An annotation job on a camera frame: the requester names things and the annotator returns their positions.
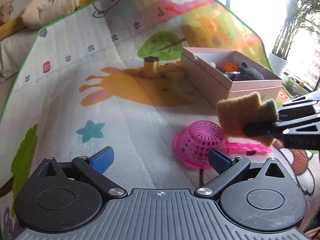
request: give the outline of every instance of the orange ball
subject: orange ball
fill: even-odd
[[[227,72],[238,71],[238,65],[233,62],[228,62],[223,66],[223,70]]]

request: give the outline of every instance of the teal star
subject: teal star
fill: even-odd
[[[83,128],[76,131],[77,134],[82,135],[82,142],[85,143],[91,138],[103,138],[103,133],[100,131],[106,123],[94,123],[88,120]]]

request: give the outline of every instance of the cardboard box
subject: cardboard box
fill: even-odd
[[[214,62],[220,68],[227,62],[234,62],[239,66],[246,62],[249,67],[258,70],[265,80],[232,82],[212,67],[210,62]],[[183,48],[180,66],[185,70],[185,76],[214,107],[219,100],[237,98],[254,91],[260,94],[261,100],[276,99],[281,89],[281,78],[235,50]]]

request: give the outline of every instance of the silver screw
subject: silver screw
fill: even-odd
[[[207,187],[201,187],[197,190],[197,193],[201,196],[209,196],[213,193],[212,189]]]
[[[111,190],[109,190],[109,194],[111,194],[113,196],[121,196],[124,194],[124,189],[119,188],[119,187],[115,187],[115,188],[112,188]]]

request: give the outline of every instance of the blue gripper pad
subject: blue gripper pad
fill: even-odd
[[[88,163],[96,171],[103,174],[112,165],[114,158],[115,153],[113,151],[113,148],[107,146],[101,151],[97,152],[95,155],[88,158]]]
[[[222,174],[232,166],[231,158],[217,149],[209,150],[208,159],[212,168],[219,174]]]

